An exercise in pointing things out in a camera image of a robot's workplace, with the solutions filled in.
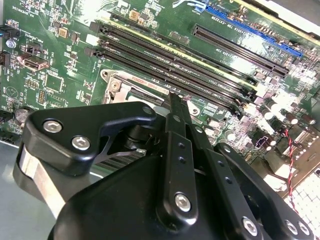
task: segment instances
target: motherboard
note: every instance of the motherboard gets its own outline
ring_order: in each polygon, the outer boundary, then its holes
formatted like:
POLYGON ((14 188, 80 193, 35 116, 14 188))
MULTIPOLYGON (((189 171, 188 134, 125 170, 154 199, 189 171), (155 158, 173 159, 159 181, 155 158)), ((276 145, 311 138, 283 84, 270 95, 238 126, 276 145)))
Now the motherboard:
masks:
POLYGON ((249 164, 286 161, 288 135, 295 159, 319 138, 320 41, 243 0, 4 0, 3 13, 2 140, 37 110, 155 109, 169 92, 249 164))

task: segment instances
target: silver screw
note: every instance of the silver screw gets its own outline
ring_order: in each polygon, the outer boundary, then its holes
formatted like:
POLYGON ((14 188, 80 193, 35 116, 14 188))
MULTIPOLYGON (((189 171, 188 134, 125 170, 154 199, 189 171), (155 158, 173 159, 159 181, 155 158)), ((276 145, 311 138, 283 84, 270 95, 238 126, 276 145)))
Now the silver screw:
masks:
POLYGON ((231 150, 230 148, 228 148, 227 146, 223 146, 224 150, 227 152, 227 153, 231 153, 231 150))
POLYGON ((302 230, 302 232, 304 232, 305 233, 305 235, 310 235, 310 231, 309 231, 309 229, 302 223, 302 222, 300 222, 300 221, 298 221, 298 224, 299 224, 299 227, 300 227, 300 229, 302 230))
POLYGON ((61 124, 54 120, 46 121, 43 124, 43 128, 47 132, 53 133, 53 134, 59 133, 62 130, 61 124))
POLYGON ((180 123, 180 118, 177 115, 173 115, 174 120, 176 120, 178 123, 180 123))
POLYGON ((285 220, 284 222, 287 228, 290 230, 290 232, 292 232, 294 235, 298 235, 298 230, 295 227, 295 225, 293 225, 289 220, 285 220))
POLYGON ((15 49, 17 47, 17 44, 15 42, 15 40, 13 39, 8 39, 6 42, 5 42, 5 45, 8 47, 8 48, 11 48, 11 49, 15 49))
POLYGON ((203 132, 202 128, 199 127, 199 126, 196 126, 196 127, 195 127, 195 130, 196 130, 198 133, 202 133, 202 132, 203 132))
POLYGON ((72 146, 81 151, 85 151, 90 148, 90 142, 84 136, 76 136, 72 139, 72 146))
POLYGON ((179 194, 175 195, 174 200, 175 200, 175 204, 177 205, 177 207, 181 211, 183 211, 183 212, 189 212, 190 211, 191 203, 190 203, 189 199, 185 195, 179 193, 179 194))
POLYGON ((142 109, 146 114, 150 114, 150 115, 152 114, 152 111, 151 111, 151 109, 149 107, 144 106, 142 109))
POLYGON ((254 237, 258 235, 258 229, 256 225, 246 216, 242 218, 242 224, 244 228, 254 237))

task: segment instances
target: dimm slot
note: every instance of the dimm slot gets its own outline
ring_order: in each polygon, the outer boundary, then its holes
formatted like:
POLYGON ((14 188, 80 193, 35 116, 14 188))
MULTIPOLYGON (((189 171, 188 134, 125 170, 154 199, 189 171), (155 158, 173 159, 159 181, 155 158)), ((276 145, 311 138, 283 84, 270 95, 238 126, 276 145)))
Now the dimm slot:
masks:
MULTIPOLYGON (((114 33, 111 33, 109 36, 119 38, 119 36, 115 35, 114 33)), ((167 53, 161 49, 153 49, 152 48, 152 50, 151 50, 150 46, 147 46, 147 45, 142 46, 141 44, 136 43, 135 41, 128 40, 127 38, 124 38, 124 39, 132 45, 135 45, 139 48, 142 48, 142 47, 145 48, 145 51, 147 53, 149 53, 150 55, 157 56, 158 58, 161 58, 164 61, 170 62, 170 65, 172 67, 178 68, 180 70, 182 69, 182 70, 184 70, 184 72, 192 74, 195 78, 209 79, 211 84, 218 86, 219 88, 223 89, 224 91, 228 91, 229 93, 237 95, 237 96, 239 94, 241 94, 243 96, 248 96, 248 97, 251 97, 253 95, 253 93, 251 93, 247 88, 239 86, 236 83, 234 83, 234 82, 232 82, 232 81, 228 80, 227 78, 224 78, 220 75, 210 74, 210 71, 206 71, 206 69, 202 69, 201 67, 198 67, 197 65, 192 66, 192 63, 188 63, 187 61, 185 61, 181 58, 177 58, 176 56, 174 56, 171 53, 167 53)))
MULTIPOLYGON (((130 20, 127 20, 126 18, 124 18, 126 21, 125 23, 130 23, 132 21, 130 20)), ((125 31, 123 31, 123 29, 128 29, 129 31, 131 32, 134 32, 136 33, 135 30, 132 30, 130 28, 127 28, 119 23, 116 23, 116 22, 112 22, 110 21, 112 24, 118 26, 118 27, 114 27, 110 24, 106 24, 107 27, 105 27, 104 25, 99 25, 98 23, 95 23, 95 22, 92 22, 91 25, 90 25, 90 29, 92 31, 95 31, 96 33, 100 33, 100 34, 105 34, 105 32, 108 32, 108 31, 113 31, 114 33, 121 33, 121 34, 127 34, 129 35, 130 37, 133 37, 135 38, 134 35, 130 34, 130 33, 126 33, 125 31)), ((172 44, 173 46, 176 46, 178 48, 180 48, 183 52, 188 52, 189 55, 179 51, 179 50, 176 50, 173 48, 173 52, 181 52, 181 55, 187 55, 187 58, 190 60, 190 59, 194 59, 195 61, 192 61, 193 63, 197 62, 197 65, 208 65, 210 68, 215 68, 217 69, 218 71, 220 71, 221 73, 223 74, 226 74, 226 75, 230 75, 230 77, 232 77, 232 79, 235 79, 236 82, 242 82, 244 83, 245 85, 250 85, 252 88, 254 88, 254 86, 257 84, 257 81, 254 80, 252 77, 234 69, 234 68, 231 68, 227 65, 222 65, 220 62, 214 60, 213 58, 210 58, 209 56, 205 55, 205 54, 202 54, 196 50, 193 50, 185 45, 182 45, 178 42, 175 42, 173 41, 172 39, 166 37, 166 36, 163 36, 159 33, 155 33, 153 32, 152 33, 155 37, 159 38, 159 39, 162 39, 164 41, 166 41, 167 43, 170 43, 172 44)))
POLYGON ((205 69, 204 67, 201 67, 193 62, 189 62, 185 59, 180 58, 179 56, 176 56, 168 51, 165 51, 153 44, 150 44, 149 42, 146 42, 144 40, 141 40, 129 33, 126 33, 124 31, 121 31, 113 26, 109 26, 107 27, 107 31, 104 31, 103 34, 106 37, 114 37, 114 38, 120 38, 120 39, 124 39, 128 42, 130 42, 131 44, 137 45, 138 47, 143 47, 148 49, 149 51, 152 51, 156 54, 161 55, 162 57, 168 58, 170 59, 174 64, 182 64, 182 66, 185 69, 188 69, 189 71, 192 71, 198 75, 204 75, 207 78, 210 79, 214 79, 217 80, 219 82, 221 82, 222 84, 225 84, 227 88, 233 89, 236 92, 241 93, 243 96, 253 96, 255 94, 255 91, 250 92, 247 88, 245 88, 244 86, 228 79, 225 78, 217 73, 213 73, 207 69, 205 69))
POLYGON ((169 83, 173 87, 176 87, 176 88, 186 92, 187 94, 197 96, 201 99, 208 101, 209 103, 212 103, 220 108, 223 108, 223 109, 230 111, 232 114, 236 115, 239 119, 243 116, 240 113, 238 107, 236 107, 234 104, 228 105, 227 103, 221 102, 220 99, 217 99, 214 96, 208 95, 206 92, 203 92, 203 91, 200 91, 200 90, 194 88, 194 86, 186 85, 185 83, 181 83, 180 81, 178 81, 175 78, 164 75, 164 73, 157 70, 157 68, 149 68, 141 63, 132 61, 132 59, 129 59, 129 58, 126 58, 123 56, 119 56, 119 55, 117 55, 113 52, 110 52, 110 51, 109 52, 101 52, 101 51, 98 51, 95 49, 91 49, 90 47, 86 47, 84 49, 84 52, 86 55, 88 55, 90 57, 96 56, 98 58, 106 58, 111 61, 115 61, 120 64, 126 65, 130 68, 136 69, 144 74, 149 75, 150 77, 154 78, 154 80, 159 81, 160 83, 163 83, 163 84, 169 83))
POLYGON ((146 64, 148 64, 149 67, 152 68, 153 70, 160 72, 162 74, 165 74, 167 77, 175 79, 175 81, 183 83, 184 85, 194 88, 199 92, 202 92, 202 94, 210 95, 211 97, 216 98, 221 103, 232 105, 233 102, 235 101, 235 98, 232 98, 231 96, 228 96, 228 95, 222 95, 219 93, 219 91, 208 88, 203 84, 200 84, 199 81, 197 81, 196 79, 190 79, 190 78, 187 79, 185 77, 182 77, 179 74, 176 74, 173 71, 174 69, 168 69, 165 63, 156 61, 155 59, 149 58, 139 52, 134 52, 133 49, 130 50, 128 48, 125 49, 124 47, 123 48, 110 47, 110 50, 114 50, 115 52, 117 52, 116 54, 118 54, 123 58, 124 58, 124 55, 128 55, 133 57, 134 59, 138 58, 139 60, 146 61, 146 64))
POLYGON ((289 70, 281 65, 270 61, 228 39, 220 36, 198 24, 193 28, 192 34, 197 38, 215 46, 227 53, 233 54, 239 58, 245 59, 246 61, 256 65, 257 67, 267 71, 270 74, 276 74, 282 78, 285 78, 289 70))
POLYGON ((185 71, 183 71, 179 68, 171 67, 170 65, 168 65, 168 63, 164 63, 164 62, 158 60, 157 58, 150 56, 150 55, 146 55, 145 53, 143 53, 141 51, 137 51, 132 47, 126 46, 126 45, 118 43, 118 42, 114 42, 113 40, 110 40, 108 42, 107 46, 112 47, 113 49, 115 49, 118 52, 125 51, 125 53, 128 55, 131 55, 131 56, 136 57, 138 59, 142 59, 144 61, 150 62, 154 65, 158 65, 162 68, 165 68, 167 71, 170 71, 172 73, 176 73, 180 77, 189 80, 191 83, 197 83, 197 84, 201 85, 203 88, 210 89, 210 90, 216 92, 216 94, 221 95, 231 101, 235 101, 236 99, 239 98, 239 96, 235 95, 234 93, 227 93, 221 87, 217 87, 216 85, 212 85, 210 83, 207 83, 207 82, 203 81, 201 78, 199 78, 198 76, 192 77, 192 76, 190 76, 190 74, 186 73, 185 71))

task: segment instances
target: red wire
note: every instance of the red wire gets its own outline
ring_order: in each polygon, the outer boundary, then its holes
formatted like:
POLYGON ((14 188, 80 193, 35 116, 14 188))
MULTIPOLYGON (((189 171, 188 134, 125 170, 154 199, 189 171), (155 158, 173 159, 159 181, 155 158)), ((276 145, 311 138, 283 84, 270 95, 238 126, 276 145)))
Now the red wire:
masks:
POLYGON ((292 138, 289 136, 289 130, 286 129, 285 130, 285 136, 288 138, 288 141, 289 141, 289 157, 290 157, 290 166, 289 166, 289 177, 288 177, 288 180, 287 180, 287 186, 288 186, 288 195, 289 195, 289 198, 290 198, 290 203, 292 205, 292 208, 293 210, 299 214, 299 212, 297 211, 296 209, 296 205, 294 203, 294 197, 292 195, 292 192, 293 192, 293 187, 292 187, 292 178, 293 178, 293 166, 294 166, 294 146, 293 146, 293 140, 292 138))

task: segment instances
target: green circuit board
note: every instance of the green circuit board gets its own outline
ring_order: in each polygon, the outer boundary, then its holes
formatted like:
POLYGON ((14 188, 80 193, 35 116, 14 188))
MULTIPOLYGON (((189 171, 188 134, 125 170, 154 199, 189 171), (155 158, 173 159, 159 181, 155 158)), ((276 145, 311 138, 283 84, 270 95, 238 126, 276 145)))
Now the green circuit board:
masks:
MULTIPOLYGON (((228 13, 229 19, 239 19, 247 26, 273 36, 279 45, 285 43, 292 46, 303 56, 291 54, 209 12, 198 12, 186 2, 173 7, 172 0, 4 0, 3 22, 20 30, 21 36, 11 39, 16 44, 15 48, 5 44, 7 39, 3 41, 3 50, 11 54, 11 59, 10 66, 2 69, 0 109, 14 112, 22 106, 37 111, 99 105, 104 103, 108 85, 101 77, 101 71, 124 71, 145 80, 146 83, 160 86, 163 90, 159 93, 154 87, 148 87, 148 84, 139 84, 154 94, 158 93, 162 98, 165 98, 166 91, 187 97, 199 110, 193 121, 201 127, 206 128, 209 118, 215 119, 216 126, 208 132, 212 144, 224 139, 226 130, 233 130, 236 138, 228 143, 239 153, 243 156, 249 153, 255 156, 264 154, 265 149, 257 149, 248 144, 257 127, 266 128, 267 132, 270 130, 260 114, 249 114, 246 120, 241 120, 228 109, 203 99, 201 95, 190 95, 183 87, 157 81, 139 69, 108 57, 97 58, 85 54, 86 48, 98 48, 97 38, 108 40, 104 38, 106 36, 99 36, 90 29, 91 22, 108 24, 188 61, 194 61, 204 69, 239 86, 255 90, 259 99, 255 102, 258 108, 272 98, 282 109, 293 113, 297 118, 310 113, 311 98, 320 86, 319 42, 298 30, 292 31, 292 27, 272 21, 254 7, 245 7, 240 1, 211 0, 208 4, 218 11, 228 13), (112 14, 127 21, 114 18, 112 14), (287 68, 289 74, 284 78, 272 73, 266 74, 248 60, 199 39, 193 35, 196 24, 287 68), (177 42, 180 46, 157 37, 159 35, 177 42), (47 62, 47 67, 37 71, 19 61, 19 56, 27 52, 33 43, 41 48, 35 56, 47 62), (234 72, 230 73, 202 61, 188 49, 202 53, 234 72)), ((135 51, 144 51, 126 40, 120 39, 117 43, 135 51)), ((145 67, 148 65, 146 61, 130 53, 115 54, 144 64, 145 67)), ((204 81, 213 84, 210 79, 204 81)), ((23 125, 14 119, 3 123, 0 128, 19 135, 23 131, 23 125)))

